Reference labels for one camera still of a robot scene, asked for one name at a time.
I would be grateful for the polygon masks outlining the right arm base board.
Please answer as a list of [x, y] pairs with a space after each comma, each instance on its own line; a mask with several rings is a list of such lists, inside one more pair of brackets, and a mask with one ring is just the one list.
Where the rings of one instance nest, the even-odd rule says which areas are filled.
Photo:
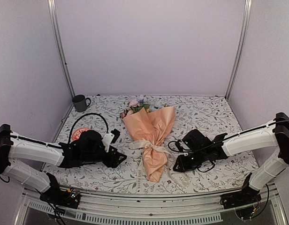
[[260, 194], [251, 195], [242, 193], [241, 191], [223, 194], [220, 198], [220, 204], [224, 209], [239, 207], [239, 209], [235, 210], [235, 213], [241, 220], [252, 219], [260, 206], [260, 201]]

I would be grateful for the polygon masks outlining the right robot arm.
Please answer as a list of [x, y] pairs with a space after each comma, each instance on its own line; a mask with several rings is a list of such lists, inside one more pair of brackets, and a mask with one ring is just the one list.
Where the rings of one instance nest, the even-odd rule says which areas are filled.
[[273, 120], [262, 125], [234, 134], [219, 134], [213, 140], [194, 129], [175, 145], [180, 155], [173, 170], [181, 173], [197, 170], [207, 161], [214, 165], [217, 160], [243, 152], [272, 149], [263, 165], [246, 176], [237, 193], [239, 203], [247, 204], [269, 181], [289, 167], [289, 116], [279, 112]]

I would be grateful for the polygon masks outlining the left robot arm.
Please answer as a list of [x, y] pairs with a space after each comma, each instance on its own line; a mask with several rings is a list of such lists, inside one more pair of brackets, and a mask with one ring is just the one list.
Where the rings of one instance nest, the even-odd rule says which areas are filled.
[[94, 130], [87, 130], [70, 143], [54, 144], [20, 136], [11, 131], [8, 124], [3, 124], [0, 126], [0, 175], [16, 179], [41, 193], [45, 192], [53, 203], [61, 203], [64, 193], [59, 190], [56, 178], [37, 171], [21, 160], [44, 162], [66, 169], [97, 162], [108, 168], [116, 168], [127, 158], [111, 145], [118, 135], [116, 129], [104, 136]]

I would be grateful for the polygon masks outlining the pale pink white flower stem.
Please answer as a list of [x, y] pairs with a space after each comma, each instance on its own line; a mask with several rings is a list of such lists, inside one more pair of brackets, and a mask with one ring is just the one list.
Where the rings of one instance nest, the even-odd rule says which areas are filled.
[[141, 109], [140, 102], [138, 100], [131, 100], [128, 106], [127, 115], [132, 115], [137, 113]]

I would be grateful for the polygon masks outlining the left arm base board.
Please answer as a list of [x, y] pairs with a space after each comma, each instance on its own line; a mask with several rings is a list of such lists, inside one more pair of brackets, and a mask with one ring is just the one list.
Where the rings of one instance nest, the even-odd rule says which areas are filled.
[[61, 190], [60, 188], [50, 187], [45, 192], [40, 192], [40, 200], [57, 206], [77, 209], [81, 195], [74, 189]]

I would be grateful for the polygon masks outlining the white lace ribbon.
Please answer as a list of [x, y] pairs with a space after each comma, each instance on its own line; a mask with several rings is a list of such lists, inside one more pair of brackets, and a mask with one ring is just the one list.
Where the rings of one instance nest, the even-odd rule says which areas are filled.
[[149, 181], [159, 182], [162, 174], [166, 175], [177, 185], [187, 188], [190, 185], [190, 178], [181, 174], [177, 175], [168, 165], [168, 156], [172, 154], [164, 146], [158, 146], [146, 140], [137, 140], [129, 144], [130, 150], [143, 149], [141, 161], [137, 168], [137, 180], [141, 181], [143, 170]]

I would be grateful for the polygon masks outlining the blue fake flower stem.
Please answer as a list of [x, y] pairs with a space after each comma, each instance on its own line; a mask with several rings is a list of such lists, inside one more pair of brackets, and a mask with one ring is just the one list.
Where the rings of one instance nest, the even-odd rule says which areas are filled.
[[146, 95], [140, 95], [137, 100], [139, 107], [144, 108], [147, 113], [154, 112], [166, 106], [166, 104], [163, 104], [160, 101], [150, 100]]

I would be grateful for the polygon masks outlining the beige wrapping paper sheet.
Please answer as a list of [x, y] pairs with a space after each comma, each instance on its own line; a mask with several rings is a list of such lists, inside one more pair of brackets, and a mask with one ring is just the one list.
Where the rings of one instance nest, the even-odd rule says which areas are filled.
[[175, 108], [169, 106], [150, 113], [143, 108], [127, 115], [123, 122], [133, 141], [146, 140], [163, 146], [175, 124]]

